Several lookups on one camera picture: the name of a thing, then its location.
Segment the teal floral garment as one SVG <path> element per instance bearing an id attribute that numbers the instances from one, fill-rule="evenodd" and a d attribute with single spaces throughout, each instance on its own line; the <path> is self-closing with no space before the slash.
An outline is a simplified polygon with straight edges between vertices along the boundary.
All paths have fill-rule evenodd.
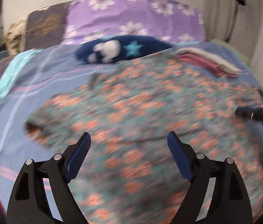
<path id="1" fill-rule="evenodd" d="M 262 105 L 253 85 L 210 79 L 176 57 L 155 54 L 51 97 L 25 128 L 55 152 L 90 134 L 90 152 L 70 185 L 90 223 L 171 221 L 189 182 L 169 151 L 170 131 L 208 158 L 232 157 L 257 217 L 263 210 L 258 130 L 234 111 Z"/>

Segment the folded beige garment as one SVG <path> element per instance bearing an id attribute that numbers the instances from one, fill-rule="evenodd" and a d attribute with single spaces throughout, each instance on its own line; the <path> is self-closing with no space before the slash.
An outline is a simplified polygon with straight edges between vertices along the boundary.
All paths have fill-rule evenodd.
<path id="1" fill-rule="evenodd" d="M 210 60 L 215 65 L 217 65 L 222 71 L 229 74 L 238 75 L 241 72 L 241 69 L 227 62 L 222 57 L 209 53 L 199 48 L 195 48 L 195 47 L 181 48 L 176 50 L 175 54 L 176 55 L 192 54 L 192 55 L 200 56 L 204 59 Z"/>

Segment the folded pink garment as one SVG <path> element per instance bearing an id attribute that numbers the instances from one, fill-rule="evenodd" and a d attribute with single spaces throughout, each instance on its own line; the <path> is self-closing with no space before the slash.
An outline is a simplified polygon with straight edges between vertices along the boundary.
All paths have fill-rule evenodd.
<path id="1" fill-rule="evenodd" d="M 181 60 L 182 62 L 189 63 L 189 64 L 192 64 L 194 66 L 204 68 L 217 77 L 222 77 L 222 76 L 225 76 L 228 78 L 236 78 L 237 77 L 237 75 L 235 75 L 235 74 L 230 74 L 230 73 L 223 71 L 222 69 L 220 69 L 220 67 L 217 64 L 215 64 L 211 60 L 205 59 L 205 58 L 198 56 L 198 55 L 182 54 L 182 55 L 178 55 L 178 59 Z"/>

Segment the turquoise blanket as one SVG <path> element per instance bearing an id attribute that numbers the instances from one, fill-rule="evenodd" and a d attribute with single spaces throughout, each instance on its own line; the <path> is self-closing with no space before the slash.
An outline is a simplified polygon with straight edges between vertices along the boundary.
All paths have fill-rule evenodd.
<path id="1" fill-rule="evenodd" d="M 30 60 L 41 51 L 42 49 L 28 50 L 19 53 L 11 60 L 0 79 L 0 104 L 10 92 L 23 67 L 26 64 L 28 64 Z"/>

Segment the beige curtain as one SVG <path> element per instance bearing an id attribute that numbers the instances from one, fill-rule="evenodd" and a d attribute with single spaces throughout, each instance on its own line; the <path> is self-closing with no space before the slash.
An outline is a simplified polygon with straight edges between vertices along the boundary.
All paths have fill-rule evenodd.
<path id="1" fill-rule="evenodd" d="M 229 38 L 236 5 L 236 0 L 204 0 L 203 19 L 208 41 Z"/>

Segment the blue plaid bed sheet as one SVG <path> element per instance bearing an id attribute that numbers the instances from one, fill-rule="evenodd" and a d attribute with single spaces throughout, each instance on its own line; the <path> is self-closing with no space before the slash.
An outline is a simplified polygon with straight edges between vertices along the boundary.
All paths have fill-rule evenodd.
<path id="1" fill-rule="evenodd" d="M 250 84 L 260 90 L 259 83 L 248 67 L 232 51 L 211 42 L 197 43 L 195 47 L 218 55 L 241 69 L 236 78 L 225 77 L 228 81 Z M 15 180 L 27 159 L 45 161 L 57 153 L 62 153 L 46 148 L 28 134 L 25 128 L 28 116 L 51 97 L 87 84 L 95 73 L 109 74 L 122 63 L 84 63 L 76 58 L 76 50 L 77 46 L 58 45 L 36 54 L 23 67 L 10 92 L 0 104 L 0 200 L 4 207 L 8 207 Z M 172 47 L 156 54 L 171 55 L 178 59 L 175 51 L 176 47 Z M 201 67 L 188 65 L 207 78 L 219 78 Z M 261 125 L 250 121 L 244 122 L 258 130 L 261 146 L 263 141 Z"/>

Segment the navy star fleece garment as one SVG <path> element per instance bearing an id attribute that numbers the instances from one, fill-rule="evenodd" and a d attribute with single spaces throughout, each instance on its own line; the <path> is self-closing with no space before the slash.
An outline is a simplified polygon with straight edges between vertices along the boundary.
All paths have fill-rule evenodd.
<path id="1" fill-rule="evenodd" d="M 75 55 L 84 63 L 108 64 L 145 57 L 172 47 L 171 43 L 150 36 L 119 35 L 86 42 Z"/>

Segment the beige crumpled cloth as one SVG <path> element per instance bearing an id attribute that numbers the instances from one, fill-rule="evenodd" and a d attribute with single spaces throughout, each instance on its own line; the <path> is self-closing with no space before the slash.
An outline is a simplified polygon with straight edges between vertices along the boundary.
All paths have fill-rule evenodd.
<path id="1" fill-rule="evenodd" d="M 22 51 L 22 39 L 25 34 L 25 28 L 26 21 L 20 20 L 17 23 L 13 23 L 4 36 L 4 42 L 10 56 L 17 55 Z"/>

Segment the dark gold-tree pillow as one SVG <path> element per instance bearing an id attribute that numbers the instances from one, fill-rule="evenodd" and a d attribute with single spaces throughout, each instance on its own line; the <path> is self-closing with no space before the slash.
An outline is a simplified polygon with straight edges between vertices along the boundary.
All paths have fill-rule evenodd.
<path id="1" fill-rule="evenodd" d="M 47 49 L 63 40 L 69 2 L 49 5 L 31 12 L 26 21 L 23 50 Z"/>

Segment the purple floral pillow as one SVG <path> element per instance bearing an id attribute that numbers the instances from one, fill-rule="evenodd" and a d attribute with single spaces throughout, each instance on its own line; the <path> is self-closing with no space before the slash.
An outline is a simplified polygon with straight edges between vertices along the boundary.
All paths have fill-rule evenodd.
<path id="1" fill-rule="evenodd" d="M 115 35 L 151 36 L 171 43 L 205 40 L 202 13 L 175 0 L 74 0 L 63 44 Z"/>

